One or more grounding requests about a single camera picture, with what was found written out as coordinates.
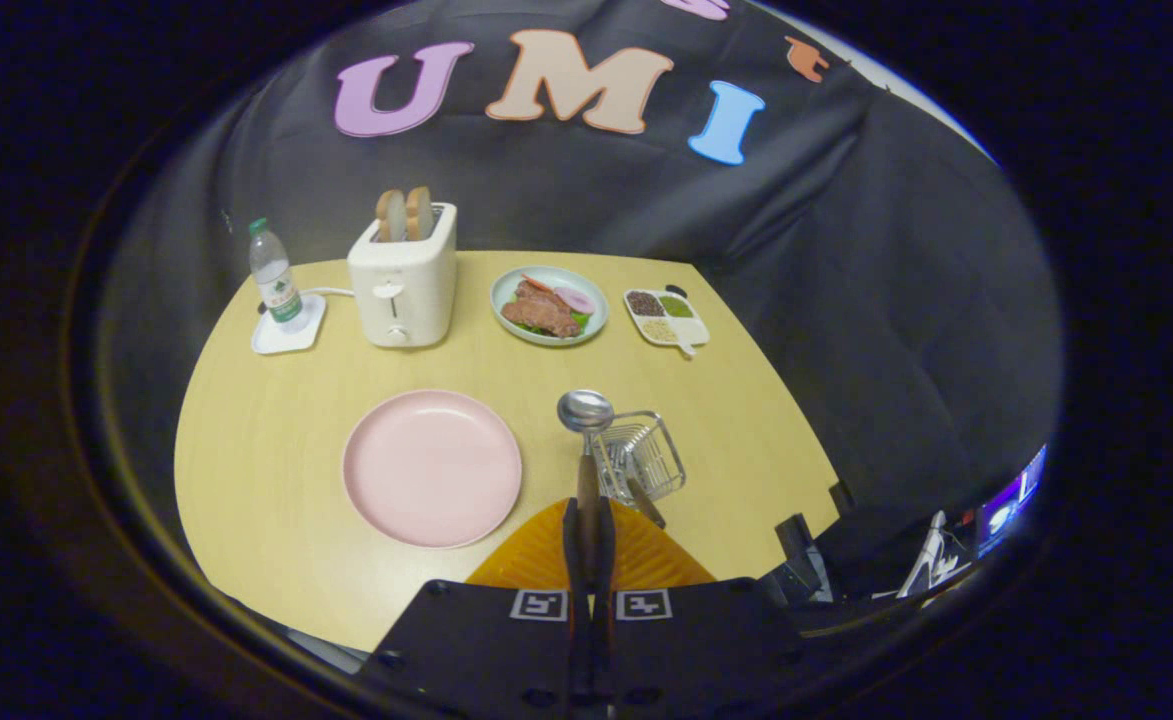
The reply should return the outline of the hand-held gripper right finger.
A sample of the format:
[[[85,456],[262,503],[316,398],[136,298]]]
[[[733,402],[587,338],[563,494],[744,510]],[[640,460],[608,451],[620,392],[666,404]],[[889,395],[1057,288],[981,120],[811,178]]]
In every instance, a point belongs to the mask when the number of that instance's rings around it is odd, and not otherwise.
[[[754,579],[711,579],[664,530],[610,501],[601,542],[591,688],[615,716],[769,714],[811,678],[809,644]]]

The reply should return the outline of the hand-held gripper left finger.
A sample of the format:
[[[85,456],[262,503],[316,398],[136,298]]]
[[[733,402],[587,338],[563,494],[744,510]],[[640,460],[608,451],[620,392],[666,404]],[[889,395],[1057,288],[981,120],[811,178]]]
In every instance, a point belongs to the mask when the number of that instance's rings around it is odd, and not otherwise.
[[[362,664],[362,682],[445,716],[574,716],[589,707],[591,610],[574,538],[578,503],[550,510],[542,550],[567,570],[567,582],[426,582]]]

